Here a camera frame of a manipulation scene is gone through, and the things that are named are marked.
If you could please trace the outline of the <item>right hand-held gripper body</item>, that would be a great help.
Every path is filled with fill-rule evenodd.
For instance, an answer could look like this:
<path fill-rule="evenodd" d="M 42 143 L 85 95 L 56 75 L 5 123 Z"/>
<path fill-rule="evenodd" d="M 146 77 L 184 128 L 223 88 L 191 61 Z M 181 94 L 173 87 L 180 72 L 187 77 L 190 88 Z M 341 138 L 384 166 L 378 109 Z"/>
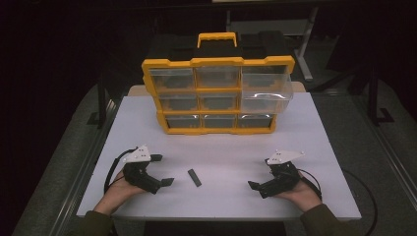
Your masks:
<path fill-rule="evenodd" d="M 273 178 L 261 184 L 259 192 L 263 199 L 290 191 L 295 187 L 301 177 L 292 161 L 304 155 L 304 151 L 277 150 L 268 158 L 267 166 Z"/>

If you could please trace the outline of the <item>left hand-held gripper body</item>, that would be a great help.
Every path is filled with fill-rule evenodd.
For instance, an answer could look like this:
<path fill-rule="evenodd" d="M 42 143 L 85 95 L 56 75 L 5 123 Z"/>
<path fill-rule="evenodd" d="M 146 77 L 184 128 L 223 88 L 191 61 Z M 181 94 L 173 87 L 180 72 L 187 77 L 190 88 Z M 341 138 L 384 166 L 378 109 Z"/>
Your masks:
<path fill-rule="evenodd" d="M 150 155 L 151 153 L 147 146 L 137 147 L 126 157 L 122 158 L 124 163 L 123 173 L 126 181 L 131 185 L 156 194 L 161 188 L 161 182 L 147 173 L 147 167 L 151 163 Z"/>

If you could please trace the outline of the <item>small black rectangular block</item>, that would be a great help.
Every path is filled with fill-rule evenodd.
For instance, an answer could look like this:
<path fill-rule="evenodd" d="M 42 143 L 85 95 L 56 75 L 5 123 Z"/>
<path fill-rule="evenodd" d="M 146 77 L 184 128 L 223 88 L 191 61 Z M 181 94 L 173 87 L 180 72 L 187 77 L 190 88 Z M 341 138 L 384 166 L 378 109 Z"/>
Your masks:
<path fill-rule="evenodd" d="M 199 177 L 197 176 L 194 169 L 189 169 L 188 174 L 190 175 L 191 179 L 193 180 L 196 187 L 202 186 L 202 182 L 200 181 Z"/>

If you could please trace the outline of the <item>clear plastic drawer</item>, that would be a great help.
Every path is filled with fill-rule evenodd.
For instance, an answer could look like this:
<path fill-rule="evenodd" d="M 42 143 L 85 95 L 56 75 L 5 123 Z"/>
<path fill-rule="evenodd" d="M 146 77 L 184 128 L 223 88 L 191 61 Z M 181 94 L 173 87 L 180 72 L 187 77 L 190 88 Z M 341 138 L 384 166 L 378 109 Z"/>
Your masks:
<path fill-rule="evenodd" d="M 281 113 L 293 97 L 288 74 L 242 74 L 242 113 Z"/>

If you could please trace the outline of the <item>person's right hand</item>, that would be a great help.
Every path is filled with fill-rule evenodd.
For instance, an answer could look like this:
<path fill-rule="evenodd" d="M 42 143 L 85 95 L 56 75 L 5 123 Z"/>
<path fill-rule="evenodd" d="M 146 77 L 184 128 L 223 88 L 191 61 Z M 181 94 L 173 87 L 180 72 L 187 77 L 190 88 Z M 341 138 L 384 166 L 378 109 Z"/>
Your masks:
<path fill-rule="evenodd" d="M 276 197 L 290 201 L 302 212 L 307 212 L 323 203 L 315 191 L 302 180 L 300 180 L 292 190 L 282 192 L 276 195 Z"/>

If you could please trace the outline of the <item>person's left hand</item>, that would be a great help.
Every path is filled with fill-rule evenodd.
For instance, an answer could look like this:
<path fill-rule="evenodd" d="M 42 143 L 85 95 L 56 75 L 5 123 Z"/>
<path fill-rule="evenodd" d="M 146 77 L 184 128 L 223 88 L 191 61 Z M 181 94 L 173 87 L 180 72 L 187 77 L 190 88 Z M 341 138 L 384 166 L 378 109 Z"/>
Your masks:
<path fill-rule="evenodd" d="M 94 211 L 110 216 L 122 204 L 137 194 L 144 193 L 145 190 L 133 186 L 125 180 L 124 174 L 120 171 L 112 182 L 107 192 L 94 207 Z"/>

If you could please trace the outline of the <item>group of clear drawers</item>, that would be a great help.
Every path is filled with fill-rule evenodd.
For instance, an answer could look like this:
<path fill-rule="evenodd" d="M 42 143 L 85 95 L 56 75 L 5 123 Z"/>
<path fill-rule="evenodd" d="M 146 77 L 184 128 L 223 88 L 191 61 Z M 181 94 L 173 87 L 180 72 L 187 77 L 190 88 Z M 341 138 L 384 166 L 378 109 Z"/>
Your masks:
<path fill-rule="evenodd" d="M 238 67 L 151 69 L 149 75 L 169 129 L 268 129 L 276 117 L 244 106 Z"/>

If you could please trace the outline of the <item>black metal stand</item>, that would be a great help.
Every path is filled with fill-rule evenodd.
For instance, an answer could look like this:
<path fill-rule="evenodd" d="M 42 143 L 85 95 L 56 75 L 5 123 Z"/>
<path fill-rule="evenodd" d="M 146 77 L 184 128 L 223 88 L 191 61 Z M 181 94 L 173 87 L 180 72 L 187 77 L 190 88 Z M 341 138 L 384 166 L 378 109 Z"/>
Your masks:
<path fill-rule="evenodd" d="M 101 129 L 106 121 L 108 103 L 107 92 L 102 76 L 100 76 L 97 80 L 96 90 L 98 109 L 89 116 L 88 125 L 95 125 L 98 129 Z"/>
<path fill-rule="evenodd" d="M 378 107 L 379 78 L 375 66 L 370 68 L 368 85 L 368 117 L 379 127 L 381 123 L 393 123 L 394 120 L 386 108 Z"/>

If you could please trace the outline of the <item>yellow and black organizer cabinet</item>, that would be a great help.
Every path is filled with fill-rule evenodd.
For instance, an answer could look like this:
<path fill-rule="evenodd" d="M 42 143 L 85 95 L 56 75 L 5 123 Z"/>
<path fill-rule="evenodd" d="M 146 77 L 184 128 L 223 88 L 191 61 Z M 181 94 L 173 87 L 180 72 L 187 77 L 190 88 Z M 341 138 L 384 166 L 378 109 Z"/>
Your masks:
<path fill-rule="evenodd" d="M 151 69 L 179 69 L 198 67 L 238 67 L 242 74 L 288 74 L 293 72 L 295 60 L 287 51 L 279 31 L 263 31 L 238 35 L 235 32 L 206 32 L 197 36 L 162 34 L 155 38 L 149 54 L 142 63 L 144 83 L 153 98 L 156 119 L 162 130 L 171 135 L 200 134 L 269 134 L 275 130 L 279 113 L 268 129 L 236 129 L 226 132 L 203 129 L 169 129 L 163 124 L 160 105 L 155 101 Z"/>

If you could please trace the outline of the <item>aluminium rail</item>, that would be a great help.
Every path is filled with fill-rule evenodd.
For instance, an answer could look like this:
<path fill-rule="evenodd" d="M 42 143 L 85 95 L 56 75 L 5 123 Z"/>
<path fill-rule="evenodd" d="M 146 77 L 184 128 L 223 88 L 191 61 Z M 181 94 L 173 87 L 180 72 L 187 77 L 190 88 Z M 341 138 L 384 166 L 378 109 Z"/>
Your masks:
<path fill-rule="evenodd" d="M 387 157 L 387 163 L 390 169 L 393 171 L 394 176 L 398 180 L 401 188 L 407 196 L 409 202 L 413 208 L 417 211 L 417 184 L 409 175 L 408 171 L 404 167 L 403 163 L 399 159 L 399 155 L 394 150 L 393 146 L 389 143 L 387 136 L 381 130 L 381 124 L 387 119 L 387 117 L 380 118 L 378 122 L 374 122 L 368 115 L 368 108 L 366 103 L 360 97 L 353 97 L 353 102 L 365 123 L 373 133 L 373 136 L 378 141 L 381 149 Z"/>
<path fill-rule="evenodd" d="M 76 221 L 77 210 L 99 159 L 118 106 L 83 100 L 53 154 L 50 181 L 62 196 L 47 236 L 64 236 Z"/>

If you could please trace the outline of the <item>white metal desk frame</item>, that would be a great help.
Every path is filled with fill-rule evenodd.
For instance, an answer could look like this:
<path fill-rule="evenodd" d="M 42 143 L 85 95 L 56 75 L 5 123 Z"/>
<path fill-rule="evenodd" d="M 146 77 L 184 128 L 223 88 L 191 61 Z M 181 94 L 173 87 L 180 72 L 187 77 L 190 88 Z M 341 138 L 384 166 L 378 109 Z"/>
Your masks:
<path fill-rule="evenodd" d="M 295 58 L 306 82 L 313 80 L 313 75 L 304 58 L 315 19 L 319 8 L 314 7 L 307 19 L 297 20 L 265 20 L 265 21 L 232 21 L 231 12 L 226 13 L 226 30 L 239 33 L 256 33 L 262 30 L 280 30 L 286 36 L 299 36 L 301 43 L 294 49 Z"/>

